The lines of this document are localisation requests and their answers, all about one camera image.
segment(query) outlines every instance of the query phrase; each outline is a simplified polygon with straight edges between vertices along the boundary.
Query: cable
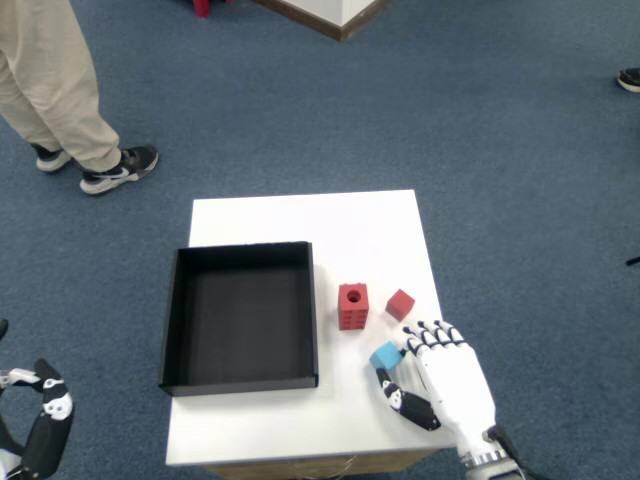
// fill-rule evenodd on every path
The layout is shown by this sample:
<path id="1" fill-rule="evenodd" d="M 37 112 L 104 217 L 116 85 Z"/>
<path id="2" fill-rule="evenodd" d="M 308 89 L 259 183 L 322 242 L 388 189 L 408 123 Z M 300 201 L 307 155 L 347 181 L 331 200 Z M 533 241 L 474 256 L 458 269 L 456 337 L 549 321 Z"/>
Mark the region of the cable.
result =
<path id="1" fill-rule="evenodd" d="M 491 427 L 487 430 L 487 435 L 491 440 L 495 440 L 500 444 L 504 451 L 507 452 L 507 455 L 509 455 L 513 461 L 518 464 L 527 477 L 530 477 L 532 480 L 552 480 L 549 477 L 545 477 L 544 475 L 534 472 L 527 467 L 522 460 L 520 460 L 520 456 L 518 455 L 516 448 L 513 446 L 511 439 L 501 425 L 494 425 Z"/>
<path id="2" fill-rule="evenodd" d="M 345 466 L 342 470 L 340 470 L 338 473 L 334 473 L 333 475 L 329 475 L 328 477 L 322 477 L 322 479 L 333 479 L 333 480 L 341 480 L 345 474 L 347 474 L 349 472 L 349 470 L 351 470 L 351 465 L 353 464 L 354 460 L 356 459 L 356 455 L 353 455 L 349 460 L 347 460 L 345 462 Z M 320 477 L 296 477 L 298 478 L 298 480 L 322 480 Z"/>

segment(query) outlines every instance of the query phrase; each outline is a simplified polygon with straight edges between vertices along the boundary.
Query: nike logo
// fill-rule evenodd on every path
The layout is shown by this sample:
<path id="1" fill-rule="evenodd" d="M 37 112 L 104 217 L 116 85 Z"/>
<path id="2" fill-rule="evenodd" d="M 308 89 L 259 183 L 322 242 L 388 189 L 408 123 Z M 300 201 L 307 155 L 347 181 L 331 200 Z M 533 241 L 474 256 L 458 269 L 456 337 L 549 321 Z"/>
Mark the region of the nike logo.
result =
<path id="1" fill-rule="evenodd" d="M 128 177 L 129 176 L 129 170 L 127 170 L 126 168 L 122 168 L 120 167 L 120 173 L 110 173 L 110 174 L 100 174 L 100 175 L 94 175 L 97 178 L 124 178 L 124 177 Z"/>

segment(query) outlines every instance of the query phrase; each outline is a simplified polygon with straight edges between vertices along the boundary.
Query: white table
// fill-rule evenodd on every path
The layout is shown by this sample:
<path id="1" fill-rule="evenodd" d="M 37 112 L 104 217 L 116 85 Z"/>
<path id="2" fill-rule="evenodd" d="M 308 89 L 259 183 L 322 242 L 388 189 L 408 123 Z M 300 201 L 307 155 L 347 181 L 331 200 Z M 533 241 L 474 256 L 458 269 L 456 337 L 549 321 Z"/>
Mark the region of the white table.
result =
<path id="1" fill-rule="evenodd" d="M 315 389 L 174 398 L 168 465 L 223 465 L 454 446 L 394 413 L 371 353 L 410 320 L 441 318 L 412 190 L 195 200 L 191 247 L 304 240 L 313 244 L 320 385 Z M 340 331 L 338 286 L 364 282 L 364 330 Z M 385 311 L 402 288 L 416 299 L 399 324 Z M 407 360 L 394 372 L 421 392 Z"/>

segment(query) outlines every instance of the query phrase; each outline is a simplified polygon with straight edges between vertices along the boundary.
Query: wooden baseboard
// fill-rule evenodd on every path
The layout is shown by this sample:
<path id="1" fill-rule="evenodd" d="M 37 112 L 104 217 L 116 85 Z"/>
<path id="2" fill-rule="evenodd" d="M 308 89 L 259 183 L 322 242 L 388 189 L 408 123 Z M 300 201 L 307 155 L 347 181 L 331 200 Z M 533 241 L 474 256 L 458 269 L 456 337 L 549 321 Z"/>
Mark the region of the wooden baseboard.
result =
<path id="1" fill-rule="evenodd" d="M 371 5 L 365 8 L 358 15 L 353 17 L 349 22 L 347 22 L 342 27 L 336 25 L 335 23 L 329 22 L 320 18 L 316 15 L 313 15 L 309 12 L 306 12 L 298 7 L 291 5 L 290 3 L 286 3 L 282 0 L 255 0 L 260 5 L 263 5 L 274 12 L 278 12 L 285 17 L 290 18 L 291 20 L 306 25 L 307 27 L 313 28 L 314 30 L 327 35 L 328 37 L 333 38 L 334 40 L 338 40 L 339 42 L 343 42 L 351 35 L 353 35 L 357 30 L 359 30 L 363 25 L 365 25 L 369 20 L 371 20 L 380 10 L 382 10 L 391 0 L 375 0 Z"/>

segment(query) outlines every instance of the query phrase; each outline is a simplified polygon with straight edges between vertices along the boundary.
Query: black sneaker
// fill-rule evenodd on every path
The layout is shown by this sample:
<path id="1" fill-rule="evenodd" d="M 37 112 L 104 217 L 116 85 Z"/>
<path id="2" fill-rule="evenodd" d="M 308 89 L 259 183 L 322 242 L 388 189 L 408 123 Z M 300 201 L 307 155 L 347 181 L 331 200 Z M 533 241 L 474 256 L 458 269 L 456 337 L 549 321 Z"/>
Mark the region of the black sneaker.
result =
<path id="1" fill-rule="evenodd" d="M 618 72 L 618 83 L 633 93 L 640 93 L 640 68 L 627 68 Z"/>
<path id="2" fill-rule="evenodd" d="M 158 163 L 158 151 L 152 145 L 122 150 L 120 163 L 106 172 L 82 173 L 80 188 L 84 193 L 97 195 L 108 192 L 125 182 L 136 182 L 151 173 Z"/>
<path id="3" fill-rule="evenodd" d="M 71 156 L 64 150 L 50 152 L 46 148 L 36 145 L 35 143 L 32 143 L 31 146 L 38 154 L 36 167 L 38 167 L 38 170 L 43 172 L 53 173 L 60 170 L 71 160 Z"/>

